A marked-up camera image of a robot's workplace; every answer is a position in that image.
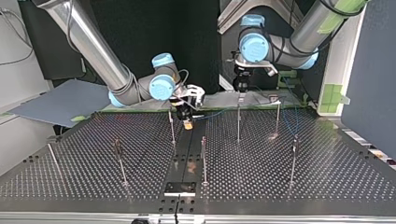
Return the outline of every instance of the metal pin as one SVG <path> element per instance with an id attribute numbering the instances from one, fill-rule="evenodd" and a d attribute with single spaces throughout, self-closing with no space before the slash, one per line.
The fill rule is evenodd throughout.
<path id="1" fill-rule="evenodd" d="M 204 186 L 209 185 L 209 183 L 207 182 L 207 178 L 206 178 L 206 138 L 202 137 L 202 141 L 201 141 L 201 158 L 204 162 Z"/>
<path id="2" fill-rule="evenodd" d="M 238 105 L 238 137 L 237 137 L 237 142 L 239 143 L 239 141 L 241 140 L 240 134 L 240 126 L 241 126 L 241 107 Z"/>
<path id="3" fill-rule="evenodd" d="M 49 152 L 50 152 L 50 155 L 51 155 L 53 161 L 55 161 L 55 164 L 56 164 L 57 166 L 59 166 L 58 160 L 56 159 L 55 153 L 53 152 L 52 145 L 51 145 L 50 143 L 48 143 L 47 146 L 49 147 Z"/>
<path id="4" fill-rule="evenodd" d="M 62 172 L 61 172 L 61 167 L 59 166 L 59 162 L 58 162 L 58 160 L 55 157 L 55 152 L 54 152 L 54 150 L 52 148 L 52 145 L 50 143 L 48 143 L 47 146 L 49 147 L 49 152 L 50 152 L 50 155 L 51 155 L 53 161 L 55 162 L 56 168 L 58 169 L 58 172 L 61 175 L 61 178 L 63 178 L 62 177 Z"/>
<path id="5" fill-rule="evenodd" d="M 293 164 L 291 166 L 290 188 L 292 188 L 294 185 L 294 170 L 295 170 L 295 164 L 296 164 L 297 154 L 298 154 L 299 150 L 300 150 L 300 142 L 299 142 L 298 136 L 295 135 L 294 140 L 293 140 L 293 145 L 292 145 Z"/>
<path id="6" fill-rule="evenodd" d="M 276 139 L 279 136 L 279 116 L 280 116 L 280 107 L 281 104 L 280 101 L 277 101 L 277 110 L 276 110 L 276 126 L 275 126 L 275 133 L 271 136 L 270 139 Z"/>
<path id="7" fill-rule="evenodd" d="M 126 174 L 125 174 L 125 168 L 123 166 L 122 163 L 122 148 L 121 148 L 121 143 L 120 143 L 120 139 L 117 137 L 114 143 L 114 152 L 116 154 L 116 158 L 120 163 L 120 168 L 121 168 L 121 172 L 122 172 L 122 178 L 123 178 L 123 183 L 122 185 L 125 186 L 129 186 L 128 180 L 126 179 Z"/>
<path id="8" fill-rule="evenodd" d="M 173 126 L 173 119 L 172 119 L 171 110 L 168 111 L 168 115 L 169 115 L 169 122 L 171 123 L 171 130 L 172 130 L 172 144 L 174 145 L 174 148 L 176 148 L 175 129 L 174 129 L 174 126 Z"/>

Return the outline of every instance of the robot end effector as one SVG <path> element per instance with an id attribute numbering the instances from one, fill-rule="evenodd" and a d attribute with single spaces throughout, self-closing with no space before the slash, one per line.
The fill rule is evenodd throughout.
<path id="1" fill-rule="evenodd" d="M 177 110 L 177 117 L 183 121 L 186 129 L 191 129 L 193 110 L 202 106 L 205 91 L 195 85 L 185 85 L 189 76 L 188 71 L 182 80 L 175 61 L 170 53 L 162 53 L 155 56 L 151 61 L 155 70 L 154 74 L 141 77 L 129 88 L 132 95 L 128 95 L 128 100 L 141 96 L 143 100 L 151 98 L 158 101 L 167 101 Z M 117 107 L 124 107 L 120 103 L 122 95 L 117 97 L 114 91 L 109 92 L 111 103 Z"/>

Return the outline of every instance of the black curtain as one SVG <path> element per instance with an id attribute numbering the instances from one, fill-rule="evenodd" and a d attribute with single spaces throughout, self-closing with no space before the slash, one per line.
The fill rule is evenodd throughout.
<path id="1" fill-rule="evenodd" d="M 219 89 L 219 0 L 91 0 L 94 17 L 114 52 L 137 77 L 153 73 L 151 59 L 170 52 L 188 83 Z"/>

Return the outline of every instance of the white wall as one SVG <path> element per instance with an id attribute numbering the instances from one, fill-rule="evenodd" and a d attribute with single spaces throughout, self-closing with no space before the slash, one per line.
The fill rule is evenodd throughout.
<path id="1" fill-rule="evenodd" d="M 326 84 L 342 85 L 341 94 L 347 94 L 350 74 L 352 72 L 353 62 L 355 60 L 356 50 L 358 48 L 361 26 L 364 19 L 363 12 L 356 17 L 348 19 L 344 27 L 334 38 L 330 45 L 329 56 L 327 57 L 326 70 L 323 77 L 322 88 L 319 96 L 318 113 L 321 116 L 341 116 L 344 105 L 340 104 L 335 113 L 321 113 L 320 105 L 323 96 L 324 86 Z"/>
<path id="2" fill-rule="evenodd" d="M 17 0 L 0 0 L 0 7 L 21 15 Z M 11 22 L 23 35 L 18 21 Z M 29 52 L 0 16 L 0 63 L 16 61 Z M 20 63 L 0 65 L 0 115 L 49 89 L 34 54 Z M 51 135 L 54 131 L 47 123 L 15 115 L 0 116 L 0 175 L 46 145 Z"/>
<path id="3" fill-rule="evenodd" d="M 21 15 L 17 0 L 1 0 L 0 7 L 12 9 Z M 24 45 L 9 29 L 0 16 L 0 63 L 12 62 L 29 54 L 29 48 Z M 23 34 L 21 25 L 16 19 L 9 17 L 11 22 Z M 0 113 L 4 107 L 15 102 L 48 91 L 49 85 L 44 80 L 33 54 L 29 59 L 9 65 L 0 66 Z"/>

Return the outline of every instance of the cable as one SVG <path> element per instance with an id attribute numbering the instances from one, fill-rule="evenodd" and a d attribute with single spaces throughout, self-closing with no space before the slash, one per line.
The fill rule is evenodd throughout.
<path id="1" fill-rule="evenodd" d="M 289 17 L 289 25 L 290 25 L 290 26 L 291 26 L 291 18 L 292 18 L 292 16 L 293 16 L 295 4 L 296 4 L 296 0 L 293 0 L 293 2 L 291 3 L 290 17 Z"/>
<path id="2" fill-rule="evenodd" d="M 4 19 L 4 21 L 6 22 L 7 26 L 8 26 L 12 31 L 14 31 L 14 33 L 17 35 L 17 37 L 18 37 L 27 47 L 31 48 L 32 45 L 28 42 L 28 39 L 24 39 L 24 38 L 20 35 L 20 33 L 18 33 L 17 29 L 14 27 L 14 25 L 12 25 L 11 21 L 8 19 L 6 12 L 7 12 L 7 13 L 10 13 L 12 16 L 14 16 L 14 17 L 20 22 L 21 27 L 22 27 L 22 29 L 23 29 L 23 33 L 25 34 L 25 36 L 26 36 L 26 38 L 27 38 L 27 37 L 28 37 L 28 34 L 27 34 L 26 26 L 24 25 L 22 19 L 21 19 L 14 11 L 12 11 L 12 10 L 10 10 L 10 9 L 1 8 L 1 10 L 2 10 L 3 13 L 4 13 L 4 14 L 3 14 L 3 19 Z"/>
<path id="3" fill-rule="evenodd" d="M 187 78 L 189 78 L 189 76 L 190 76 L 190 72 L 189 72 L 189 70 L 187 70 L 187 69 L 181 69 L 180 71 L 178 71 L 179 73 L 180 72 L 185 72 L 186 73 L 186 76 L 184 77 L 184 79 L 183 79 L 183 81 L 181 82 L 181 85 L 180 86 L 182 86 L 182 85 L 184 85 L 184 83 L 186 83 L 186 81 L 187 81 Z"/>
<path id="4" fill-rule="evenodd" d="M 2 12 L 0 15 L 1 15 L 1 16 L 3 17 L 3 19 L 5 20 L 7 26 L 8 26 L 9 28 L 11 28 L 12 31 L 15 32 L 15 34 L 17 35 L 17 37 L 18 37 L 27 47 L 30 48 L 29 53 L 28 53 L 25 57 L 23 57 L 23 58 L 21 58 L 21 59 L 18 59 L 18 60 L 16 60 L 16 61 L 8 62 L 8 63 L 0 63 L 0 66 L 1 66 L 1 65 L 13 64 L 13 63 L 19 63 L 19 62 L 22 62 L 22 61 L 28 59 L 28 58 L 33 54 L 33 52 L 34 52 L 34 50 L 33 50 L 33 48 L 32 48 L 32 45 L 31 45 L 27 40 L 25 40 L 25 39 L 23 39 L 23 38 L 21 37 L 21 35 L 18 33 L 17 29 L 14 27 L 14 25 L 11 23 L 11 21 L 7 18 L 6 13 L 10 13 L 11 15 L 13 15 L 15 18 L 18 19 L 18 21 L 21 23 L 21 26 L 22 26 L 22 28 L 23 28 L 23 31 L 25 32 L 26 37 L 27 37 L 28 35 L 27 35 L 27 31 L 26 31 L 26 26 L 25 26 L 24 23 L 22 22 L 22 19 L 21 19 L 14 11 L 12 11 L 12 10 L 10 10 L 10 9 L 1 8 L 1 7 L 0 7 L 0 11 Z"/>
<path id="5" fill-rule="evenodd" d="M 73 44 L 71 38 L 70 38 L 70 29 L 71 29 L 71 21 L 72 21 L 72 13 L 73 13 L 73 6 L 74 6 L 74 0 L 69 0 L 69 14 L 67 15 L 67 24 L 66 24 L 66 38 L 67 38 L 67 43 L 69 43 L 70 48 L 72 48 L 73 51 L 80 53 L 79 50 L 75 47 Z"/>
<path id="6" fill-rule="evenodd" d="M 284 78 L 284 77 L 282 77 L 282 78 L 283 78 L 283 80 L 285 80 L 285 84 L 286 84 L 286 86 L 288 87 L 289 92 L 290 92 L 290 94 L 291 94 L 291 96 L 292 96 L 292 95 L 293 95 L 293 92 L 292 92 L 292 90 L 291 90 L 291 88 L 290 88 L 290 86 L 289 86 L 289 82 L 287 81 L 286 78 Z M 285 113 L 284 104 L 282 104 L 283 119 L 285 120 L 286 125 L 288 126 L 289 132 L 290 132 L 293 136 L 297 136 L 297 134 L 298 134 L 298 132 L 299 132 L 299 126 L 300 126 L 297 104 L 294 104 L 294 111 L 295 111 L 295 117 L 296 117 L 296 125 L 295 125 L 294 131 L 293 131 L 292 128 L 291 128 L 291 126 L 290 126 L 289 120 L 286 118 L 286 115 L 285 115 L 286 113 Z"/>
<path id="7" fill-rule="evenodd" d="M 302 78 L 300 78 L 300 83 L 301 83 L 301 86 L 303 87 L 305 93 L 308 95 L 309 98 L 311 98 L 312 103 L 315 105 L 316 108 L 318 108 L 318 105 L 317 105 L 317 103 L 315 103 L 314 98 L 312 98 L 312 96 L 308 93 L 308 90 L 306 89 Z"/>
<path id="8" fill-rule="evenodd" d="M 139 98 L 139 103 L 142 103 L 142 95 L 140 94 L 140 84 L 137 82 L 136 76 L 134 75 L 134 73 L 131 72 L 131 70 L 129 70 L 129 68 L 125 64 L 122 64 L 122 66 L 126 69 L 129 76 L 132 77 L 132 79 L 134 80 L 134 83 L 136 84 L 135 87 L 137 91 L 137 96 Z"/>
<path id="9" fill-rule="evenodd" d="M 14 62 L 9 62 L 9 63 L 0 63 L 0 66 L 2 65 L 8 65 L 8 64 L 12 64 L 12 63 L 20 63 L 22 61 L 25 61 L 26 59 L 28 59 L 31 55 L 33 54 L 33 49 L 30 49 L 30 52 L 28 55 L 26 55 L 24 58 L 18 59 Z"/>
<path id="10" fill-rule="evenodd" d="M 185 72 L 186 76 L 184 77 L 183 81 L 177 85 L 177 88 L 174 91 L 177 91 L 180 87 L 184 86 L 184 84 L 187 81 L 187 78 L 189 78 L 189 76 L 190 76 L 190 72 L 187 69 L 181 69 L 180 71 L 178 71 L 178 73 L 180 74 L 180 72 Z"/>
<path id="11" fill-rule="evenodd" d="M 286 52 L 285 50 L 283 50 L 284 46 L 283 46 L 282 49 L 280 49 L 277 45 L 274 44 L 274 42 L 272 41 L 271 36 L 270 36 L 267 32 L 265 32 L 265 31 L 263 30 L 263 28 L 264 28 L 263 26 L 262 26 L 262 31 L 264 32 L 265 37 L 268 38 L 268 40 L 269 40 L 269 42 L 270 42 L 270 44 L 271 44 L 271 47 L 277 49 L 280 53 L 286 54 L 286 55 L 289 55 L 290 57 L 295 57 L 295 58 L 306 58 L 306 57 L 312 56 L 312 55 L 314 55 L 314 54 L 316 54 L 316 53 L 318 53 L 318 52 L 320 52 L 320 51 L 326 49 L 326 48 L 330 45 L 330 43 L 332 42 L 332 40 L 335 38 L 335 36 L 338 34 L 338 32 L 341 30 L 341 28 L 343 27 L 343 25 L 344 25 L 345 22 L 346 22 L 346 21 L 343 21 L 343 23 L 341 23 L 341 25 L 340 25 L 340 26 L 338 27 L 338 29 L 335 31 L 334 35 L 332 35 L 332 36 L 330 37 L 330 39 L 328 40 L 328 42 L 327 42 L 325 45 L 323 45 L 321 48 L 319 48 L 318 50 L 316 50 L 316 51 L 314 51 L 314 52 L 308 53 L 308 52 L 303 52 L 303 51 L 300 51 L 300 50 L 296 49 L 297 51 L 299 51 L 299 52 L 301 53 L 301 55 L 297 55 L 297 54 L 292 54 L 292 53 Z"/>
<path id="12" fill-rule="evenodd" d="M 251 107 L 251 106 L 259 106 L 259 105 L 272 105 L 272 104 L 273 104 L 273 103 L 269 102 L 269 103 L 263 103 L 263 104 L 241 106 L 240 108 Z M 237 108 L 238 108 L 238 107 L 230 106 L 230 107 L 227 107 L 227 108 L 224 108 L 224 109 L 220 110 L 220 111 L 217 112 L 216 114 L 208 115 L 208 116 L 201 117 L 201 118 L 196 118 L 195 120 L 198 120 L 198 119 L 211 119 L 211 118 L 214 118 L 214 117 L 216 117 L 216 116 L 218 116 L 218 115 L 224 113 L 224 112 L 227 111 L 227 110 L 237 109 Z"/>

